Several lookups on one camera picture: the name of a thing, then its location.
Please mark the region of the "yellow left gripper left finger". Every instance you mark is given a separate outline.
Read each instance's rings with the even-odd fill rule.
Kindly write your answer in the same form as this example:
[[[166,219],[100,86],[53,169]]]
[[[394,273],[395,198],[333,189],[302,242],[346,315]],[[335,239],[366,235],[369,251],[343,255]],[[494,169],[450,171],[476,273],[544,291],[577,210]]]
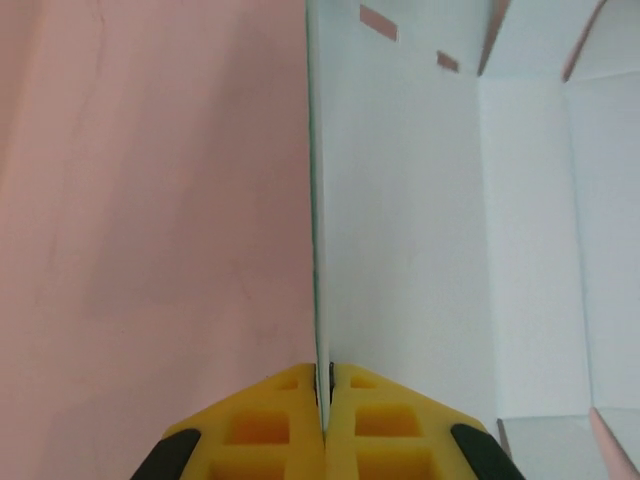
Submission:
[[[180,480],[325,480],[315,366],[301,363],[170,426],[200,438]]]

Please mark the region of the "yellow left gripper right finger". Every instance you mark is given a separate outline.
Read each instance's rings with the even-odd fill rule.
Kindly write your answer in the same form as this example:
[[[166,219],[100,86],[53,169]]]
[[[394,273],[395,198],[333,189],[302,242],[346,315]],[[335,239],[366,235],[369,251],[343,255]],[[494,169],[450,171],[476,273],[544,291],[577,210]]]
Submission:
[[[478,480],[451,428],[477,419],[365,368],[334,366],[327,480]]]

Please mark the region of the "light teal cloth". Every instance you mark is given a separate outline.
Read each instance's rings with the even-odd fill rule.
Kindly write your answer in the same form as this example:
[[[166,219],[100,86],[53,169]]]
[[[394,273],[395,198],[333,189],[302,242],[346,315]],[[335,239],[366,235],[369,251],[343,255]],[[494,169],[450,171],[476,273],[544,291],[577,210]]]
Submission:
[[[640,0],[306,6],[322,403],[353,363],[640,480]]]

